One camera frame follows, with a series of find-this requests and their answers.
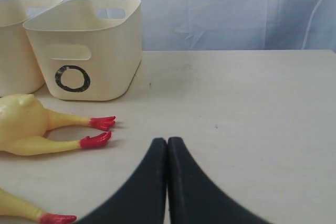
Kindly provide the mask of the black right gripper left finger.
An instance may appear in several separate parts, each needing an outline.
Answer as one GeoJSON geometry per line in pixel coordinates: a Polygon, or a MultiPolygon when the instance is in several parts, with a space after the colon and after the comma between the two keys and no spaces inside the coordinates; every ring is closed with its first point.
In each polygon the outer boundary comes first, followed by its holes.
{"type": "Polygon", "coordinates": [[[129,179],[107,201],[77,223],[163,223],[166,165],[166,140],[155,138],[129,179]]]}

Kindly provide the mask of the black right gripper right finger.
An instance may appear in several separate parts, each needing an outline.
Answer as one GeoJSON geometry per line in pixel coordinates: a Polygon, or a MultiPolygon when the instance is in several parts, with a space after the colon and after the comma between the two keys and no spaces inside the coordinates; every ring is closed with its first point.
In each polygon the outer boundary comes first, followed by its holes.
{"type": "Polygon", "coordinates": [[[180,137],[170,137],[168,196],[171,223],[265,223],[216,186],[180,137]]]}

